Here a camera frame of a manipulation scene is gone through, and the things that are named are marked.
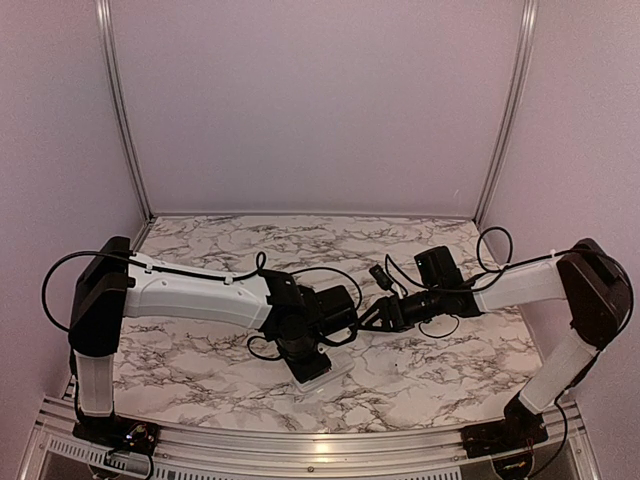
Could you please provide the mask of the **white remote control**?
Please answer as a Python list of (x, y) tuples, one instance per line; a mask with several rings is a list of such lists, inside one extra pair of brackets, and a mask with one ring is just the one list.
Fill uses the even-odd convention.
[(328, 355), (332, 364), (331, 370), (319, 378), (305, 384), (297, 382), (293, 377), (293, 384), (303, 393), (319, 390), (323, 385), (342, 378), (355, 367), (354, 360), (347, 353), (334, 350), (324, 350), (320, 353)]

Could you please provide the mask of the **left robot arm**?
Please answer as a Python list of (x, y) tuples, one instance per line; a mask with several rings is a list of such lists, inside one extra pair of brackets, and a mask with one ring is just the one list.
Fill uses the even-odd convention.
[(275, 344), (302, 392), (350, 373), (355, 363), (330, 340), (357, 334), (357, 312), (342, 285), (319, 292), (290, 273), (265, 268), (261, 258), (248, 273), (221, 273), (158, 262), (137, 255), (125, 237), (111, 238), (79, 276), (69, 326), (71, 364), (78, 381), (77, 417), (106, 445), (125, 438), (115, 414), (114, 355), (126, 318), (175, 317), (228, 323), (259, 331)]

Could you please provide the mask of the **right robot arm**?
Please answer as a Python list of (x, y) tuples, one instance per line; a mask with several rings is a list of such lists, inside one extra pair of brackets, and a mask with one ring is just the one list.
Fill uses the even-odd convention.
[(360, 317), (361, 329), (402, 332), (442, 315), (476, 318), (547, 301), (563, 301), (570, 310), (568, 333), (505, 406), (504, 419), (496, 425), (495, 438), (506, 448), (519, 446), (533, 433), (543, 411), (581, 381), (628, 325), (634, 309), (627, 272), (591, 238), (469, 279), (446, 246), (426, 250), (414, 260), (419, 291), (379, 298)]

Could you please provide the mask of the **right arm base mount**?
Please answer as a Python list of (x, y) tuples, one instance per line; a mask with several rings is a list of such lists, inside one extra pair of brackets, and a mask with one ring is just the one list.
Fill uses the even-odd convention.
[(463, 448), (468, 458), (501, 454), (517, 449), (530, 448), (548, 440), (546, 427), (535, 424), (532, 429), (512, 431), (505, 421), (493, 421), (461, 429)]

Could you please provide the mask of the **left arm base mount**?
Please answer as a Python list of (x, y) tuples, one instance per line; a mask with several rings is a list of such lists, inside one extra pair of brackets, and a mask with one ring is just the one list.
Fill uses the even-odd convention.
[(74, 425), (75, 438), (109, 447), (116, 451), (129, 451), (152, 455), (155, 451), (160, 426), (153, 422), (121, 416), (88, 418)]

